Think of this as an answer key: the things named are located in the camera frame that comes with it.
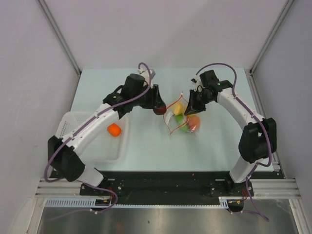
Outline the fake dark purple fruit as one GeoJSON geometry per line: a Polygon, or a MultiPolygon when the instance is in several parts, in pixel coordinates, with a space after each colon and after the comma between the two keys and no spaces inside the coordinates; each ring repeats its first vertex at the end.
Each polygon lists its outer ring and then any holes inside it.
{"type": "Polygon", "coordinates": [[[163,114],[166,113],[166,111],[167,111],[166,106],[161,106],[161,107],[159,107],[159,108],[154,108],[154,109],[153,109],[153,112],[154,112],[156,115],[163,115],[163,114]]]}

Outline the fake yellow lemon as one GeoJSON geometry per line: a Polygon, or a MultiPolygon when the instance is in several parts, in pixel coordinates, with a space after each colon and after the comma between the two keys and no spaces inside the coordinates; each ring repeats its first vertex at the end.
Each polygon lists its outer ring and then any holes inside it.
{"type": "Polygon", "coordinates": [[[181,102],[177,103],[175,107],[173,108],[173,114],[175,116],[183,114],[183,111],[184,111],[184,105],[181,102]]]}

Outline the clear zip top bag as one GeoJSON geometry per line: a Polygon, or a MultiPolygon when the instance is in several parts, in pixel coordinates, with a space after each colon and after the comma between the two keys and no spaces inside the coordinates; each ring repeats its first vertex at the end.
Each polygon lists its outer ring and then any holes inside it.
{"type": "Polygon", "coordinates": [[[183,92],[179,98],[167,106],[163,115],[163,121],[172,135],[176,131],[183,133],[195,134],[199,131],[201,120],[197,114],[185,115],[188,101],[184,97],[183,92]]]}

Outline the fake orange fruit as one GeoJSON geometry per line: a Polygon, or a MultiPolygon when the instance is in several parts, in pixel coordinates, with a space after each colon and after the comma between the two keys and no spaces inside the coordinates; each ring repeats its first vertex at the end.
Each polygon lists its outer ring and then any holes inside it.
{"type": "Polygon", "coordinates": [[[109,125],[107,131],[113,137],[118,137],[122,132],[121,128],[115,123],[109,125]]]}

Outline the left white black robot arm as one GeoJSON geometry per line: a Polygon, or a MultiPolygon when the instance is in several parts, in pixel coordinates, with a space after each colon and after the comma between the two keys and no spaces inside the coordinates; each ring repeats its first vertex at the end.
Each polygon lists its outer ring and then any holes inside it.
{"type": "Polygon", "coordinates": [[[108,126],[123,118],[134,107],[153,110],[156,115],[166,112],[159,87],[152,80],[155,71],[130,74],[104,100],[99,108],[81,125],[63,137],[52,136],[47,143],[48,167],[53,167],[61,178],[69,182],[80,181],[91,185],[97,195],[104,194],[108,183],[103,173],[86,166],[80,156],[88,145],[108,126]]]}

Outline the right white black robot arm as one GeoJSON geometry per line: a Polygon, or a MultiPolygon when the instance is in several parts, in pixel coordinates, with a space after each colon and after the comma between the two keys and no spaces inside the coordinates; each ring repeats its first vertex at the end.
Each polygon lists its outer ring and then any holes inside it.
{"type": "Polygon", "coordinates": [[[216,102],[237,122],[242,130],[238,150],[240,157],[230,170],[231,180],[226,181],[225,191],[237,195],[242,182],[250,178],[257,166],[269,167],[277,148],[276,121],[265,118],[252,110],[234,91],[228,80],[219,80],[213,70],[196,74],[192,79],[195,88],[190,90],[185,115],[204,112],[206,105],[216,102]]]}

